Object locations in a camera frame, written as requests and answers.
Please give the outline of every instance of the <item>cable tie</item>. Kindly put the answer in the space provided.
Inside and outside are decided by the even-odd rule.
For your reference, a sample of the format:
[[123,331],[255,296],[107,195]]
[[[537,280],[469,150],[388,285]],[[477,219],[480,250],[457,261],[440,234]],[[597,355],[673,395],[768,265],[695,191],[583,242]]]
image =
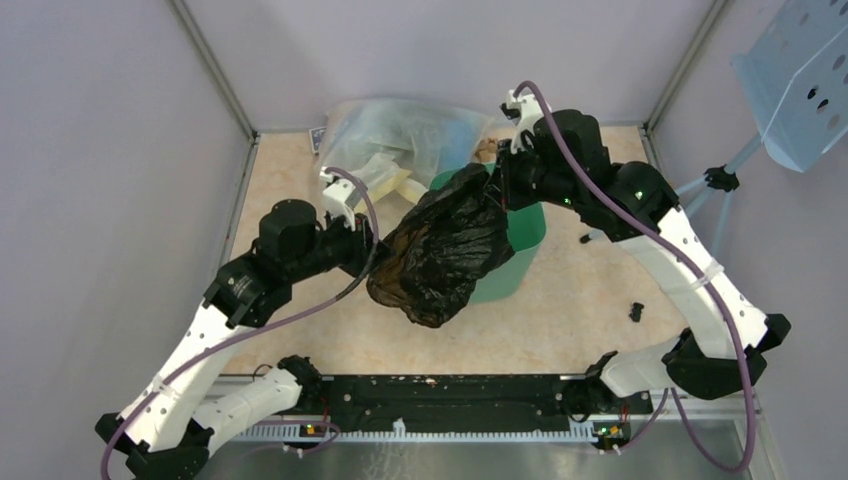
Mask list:
[[684,293],[695,291],[699,288],[702,288],[704,285],[713,281],[716,275],[724,272],[724,265],[718,263],[718,261],[714,258],[712,262],[710,262],[709,266],[704,270],[704,276],[690,283],[689,285],[679,285],[676,287],[670,287],[663,289],[663,292],[670,295],[674,293]]
[[150,381],[150,390],[153,392],[159,392],[159,395],[168,397],[174,402],[178,402],[180,400],[180,392],[176,391],[174,387],[170,385],[165,385],[165,379],[159,376],[157,373],[153,376],[153,380]]

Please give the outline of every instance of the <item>black garbage bag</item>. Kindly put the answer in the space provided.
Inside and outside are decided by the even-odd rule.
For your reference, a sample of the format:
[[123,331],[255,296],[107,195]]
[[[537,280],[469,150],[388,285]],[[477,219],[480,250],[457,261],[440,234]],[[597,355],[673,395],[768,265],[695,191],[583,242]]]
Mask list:
[[484,193],[488,179],[472,163],[421,197],[384,239],[393,255],[368,278],[375,302],[438,328],[468,304],[477,280],[512,258],[506,212]]

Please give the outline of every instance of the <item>clear plastic bag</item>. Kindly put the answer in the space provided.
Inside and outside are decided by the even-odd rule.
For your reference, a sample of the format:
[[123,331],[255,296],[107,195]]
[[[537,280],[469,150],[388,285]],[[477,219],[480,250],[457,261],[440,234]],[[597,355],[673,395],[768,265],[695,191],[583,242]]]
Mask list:
[[[409,170],[409,178],[424,187],[439,172],[465,166],[493,120],[471,110],[401,99],[343,102],[328,117],[319,167],[353,172],[379,154],[381,161]],[[363,180],[369,189],[377,186]]]

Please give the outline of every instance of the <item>black connector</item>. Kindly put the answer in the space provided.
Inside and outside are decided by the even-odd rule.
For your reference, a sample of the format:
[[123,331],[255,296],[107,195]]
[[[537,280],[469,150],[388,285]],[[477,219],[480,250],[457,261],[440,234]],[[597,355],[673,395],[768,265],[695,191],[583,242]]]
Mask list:
[[709,168],[704,172],[704,175],[707,177],[708,187],[713,190],[724,190],[725,192],[732,192],[739,188],[739,178],[736,177],[736,173],[727,173],[725,168],[727,168],[727,165]]
[[642,310],[645,308],[639,302],[633,302],[633,305],[630,306],[630,320],[633,320],[634,323],[639,323],[642,321]]

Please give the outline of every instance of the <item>small black object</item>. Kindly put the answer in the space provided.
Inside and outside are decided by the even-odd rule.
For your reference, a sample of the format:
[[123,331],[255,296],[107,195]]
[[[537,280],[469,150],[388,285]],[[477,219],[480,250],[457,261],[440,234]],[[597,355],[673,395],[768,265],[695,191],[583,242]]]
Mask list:
[[739,179],[736,177],[736,173],[727,173],[726,167],[727,165],[722,165],[707,169],[704,172],[704,175],[707,176],[707,186],[713,190],[724,190],[725,192],[732,192],[739,188]]
[[521,110],[517,108],[506,108],[506,103],[502,103],[500,109],[504,116],[510,120],[515,120],[521,116]]
[[630,320],[633,320],[636,323],[639,323],[642,320],[642,309],[645,306],[639,302],[633,302],[633,305],[630,306]]

